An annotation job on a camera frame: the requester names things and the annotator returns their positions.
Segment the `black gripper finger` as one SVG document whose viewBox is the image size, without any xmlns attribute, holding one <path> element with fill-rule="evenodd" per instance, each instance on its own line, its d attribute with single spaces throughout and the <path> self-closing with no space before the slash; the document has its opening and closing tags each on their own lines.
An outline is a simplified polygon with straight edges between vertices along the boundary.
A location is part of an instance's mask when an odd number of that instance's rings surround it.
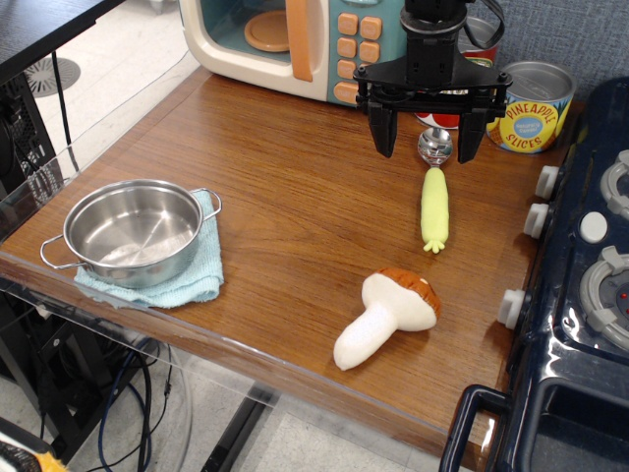
<svg viewBox="0 0 629 472">
<path fill-rule="evenodd" d="M 397 111 L 381 103 L 370 103 L 368 118 L 376 150 L 385 157 L 391 157 L 397 138 Z"/>
<path fill-rule="evenodd" d="M 458 162 L 473 160 L 486 132 L 486 114 L 482 111 L 464 113 L 459 120 Z"/>
</svg>

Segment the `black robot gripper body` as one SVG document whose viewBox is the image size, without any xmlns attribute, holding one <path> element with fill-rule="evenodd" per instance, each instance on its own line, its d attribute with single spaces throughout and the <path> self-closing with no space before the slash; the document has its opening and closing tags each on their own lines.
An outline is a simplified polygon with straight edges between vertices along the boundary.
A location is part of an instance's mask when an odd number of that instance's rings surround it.
<svg viewBox="0 0 629 472">
<path fill-rule="evenodd" d="M 463 115 L 481 111 L 503 117 L 511 77 L 464 57 L 458 38 L 407 37 L 406 54 L 398 59 L 359 67 L 357 104 L 366 111 L 384 109 L 413 113 Z"/>
</svg>

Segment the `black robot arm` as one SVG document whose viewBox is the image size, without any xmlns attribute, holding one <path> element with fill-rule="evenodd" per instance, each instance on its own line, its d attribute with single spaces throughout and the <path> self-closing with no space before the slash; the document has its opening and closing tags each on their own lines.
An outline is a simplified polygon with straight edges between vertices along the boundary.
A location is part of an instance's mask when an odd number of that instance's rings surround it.
<svg viewBox="0 0 629 472">
<path fill-rule="evenodd" d="M 486 6 L 499 20 L 487 41 L 476 39 L 467 24 L 465 1 L 406 1 L 400 12 L 406 54 L 398 59 L 361 66 L 357 105 L 369 117 L 376 150 L 389 157 L 397 137 L 397 113 L 448 114 L 459 117 L 458 161 L 474 159 L 486 125 L 506 113 L 506 72 L 481 66 L 458 49 L 464 30 L 480 49 L 495 46 L 504 33 L 504 17 L 495 1 Z"/>
</svg>

